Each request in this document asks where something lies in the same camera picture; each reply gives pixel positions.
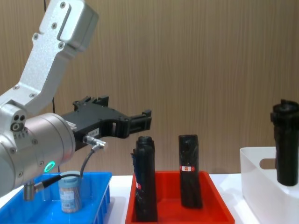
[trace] table surface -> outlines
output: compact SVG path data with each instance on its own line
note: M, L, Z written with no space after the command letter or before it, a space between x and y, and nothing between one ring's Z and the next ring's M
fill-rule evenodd
M235 218L235 224L260 224L242 196L241 174L210 175L225 204ZM105 224L124 224L131 191L132 176L113 176L110 181L111 203ZM0 208L22 187L0 198Z

